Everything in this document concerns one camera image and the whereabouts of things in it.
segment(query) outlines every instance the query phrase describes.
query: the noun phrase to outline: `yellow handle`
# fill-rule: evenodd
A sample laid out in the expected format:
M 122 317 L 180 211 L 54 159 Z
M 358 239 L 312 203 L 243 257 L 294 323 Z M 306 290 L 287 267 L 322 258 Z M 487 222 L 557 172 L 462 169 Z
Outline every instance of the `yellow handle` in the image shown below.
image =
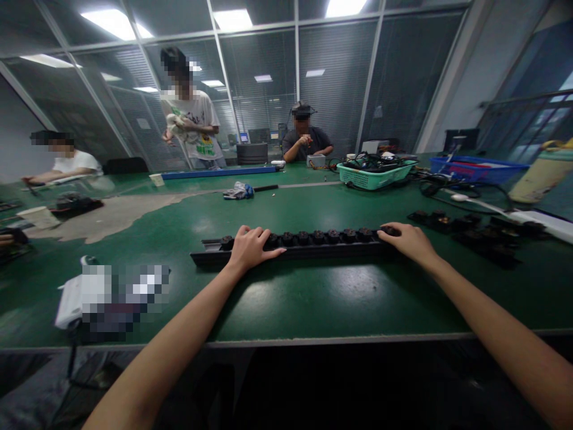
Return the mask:
M 561 140 L 549 140 L 548 142 L 545 142 L 543 145 L 541 145 L 541 149 L 547 149 L 551 145 L 555 145 L 557 147 L 552 148 L 554 151 L 556 149 L 573 149 L 573 137 L 569 139 L 567 143 L 564 143 Z

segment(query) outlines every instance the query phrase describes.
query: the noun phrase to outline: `green workbench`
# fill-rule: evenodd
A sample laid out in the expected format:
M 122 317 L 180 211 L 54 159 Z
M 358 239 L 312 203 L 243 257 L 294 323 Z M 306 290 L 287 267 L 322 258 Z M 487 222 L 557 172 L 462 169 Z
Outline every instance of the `green workbench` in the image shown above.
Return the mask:
M 324 184 L 326 177 L 329 184 Z M 145 174 L 110 177 L 105 195 L 195 194 L 178 204 L 148 213 L 132 227 L 90 245 L 83 240 L 35 239 L 36 252 L 0 268 L 0 348 L 62 348 L 66 333 L 53 326 L 60 291 L 56 288 L 81 272 L 79 259 L 89 254 L 105 265 L 168 265 L 168 303 L 147 314 L 127 334 L 126 342 L 104 348 L 140 346 L 151 338 L 216 275 L 197 268 L 190 251 L 201 239 L 234 235 L 240 225 L 284 231 L 323 231 L 408 222 L 415 210 L 465 212 L 420 195 L 416 185 L 380 192 L 356 191 L 338 183 L 338 175 L 287 165 L 285 172 L 166 181 L 155 188 Z M 258 193 L 254 199 L 225 201 L 221 193 L 236 180 L 253 186 L 287 185 Z M 67 185 L 66 188 L 82 187 Z M 26 205 L 38 198 L 20 185 L 0 188 Z M 44 191 L 46 201 L 60 191 Z M 426 231 L 436 250 L 465 277 L 540 333 L 573 328 L 571 267 L 573 247 L 556 239 L 528 241 L 517 253 L 523 261 L 513 271 L 462 247 L 449 236 Z M 237 285 L 208 344 L 256 346 L 314 343 L 456 339 L 470 330 L 433 281 L 413 262 L 396 255 L 344 260 L 266 262 Z

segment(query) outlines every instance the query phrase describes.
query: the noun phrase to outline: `computer screen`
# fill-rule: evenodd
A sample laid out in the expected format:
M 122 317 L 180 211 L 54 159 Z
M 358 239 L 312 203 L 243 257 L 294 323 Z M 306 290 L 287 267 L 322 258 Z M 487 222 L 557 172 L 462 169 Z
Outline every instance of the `computer screen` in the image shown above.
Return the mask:
M 270 142 L 270 129 L 255 128 L 249 130 L 249 141 L 251 143 L 268 143 Z

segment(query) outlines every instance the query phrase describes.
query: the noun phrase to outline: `beige bottle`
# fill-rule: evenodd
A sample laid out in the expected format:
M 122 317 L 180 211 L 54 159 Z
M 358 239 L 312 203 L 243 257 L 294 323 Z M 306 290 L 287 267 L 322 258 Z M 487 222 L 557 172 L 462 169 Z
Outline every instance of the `beige bottle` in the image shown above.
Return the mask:
M 573 170 L 573 139 L 567 144 L 550 140 L 544 151 L 509 192 L 519 203 L 537 203 Z

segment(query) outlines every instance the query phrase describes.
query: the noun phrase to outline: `hand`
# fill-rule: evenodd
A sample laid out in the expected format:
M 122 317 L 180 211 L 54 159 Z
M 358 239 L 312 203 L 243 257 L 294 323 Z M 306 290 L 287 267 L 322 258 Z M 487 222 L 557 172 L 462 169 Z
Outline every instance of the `hand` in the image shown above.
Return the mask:
M 12 235 L 0 235 L 0 247 L 5 247 L 14 243 Z
M 228 266 L 234 266 L 241 272 L 246 272 L 263 261 L 281 255 L 286 249 L 277 248 L 273 251 L 263 251 L 264 243 L 270 236 L 270 230 L 257 227 L 251 230 L 248 226 L 241 226 L 235 237 L 233 251 Z
M 300 139 L 297 140 L 296 145 L 304 145 L 304 146 L 309 146 L 310 142 L 312 142 L 312 139 L 310 138 L 309 134 L 303 134 Z
M 440 260 L 439 255 L 432 247 L 432 243 L 421 228 L 401 223 L 387 223 L 381 227 L 392 227 L 398 230 L 401 233 L 399 237 L 390 236 L 382 230 L 378 230 L 378 237 L 394 245 L 398 251 L 419 265 L 424 266 Z
M 169 131 L 168 128 L 165 129 L 165 131 L 163 132 L 163 135 L 161 136 L 161 139 L 163 139 L 163 141 L 168 145 L 168 146 L 175 146 L 175 144 L 173 143 L 173 141 L 171 139 L 173 139 L 173 133 Z
M 200 129 L 200 127 L 189 118 L 182 117 L 181 122 L 183 123 L 183 126 L 180 126 L 178 122 L 176 122 L 175 125 L 184 131 L 199 131 Z

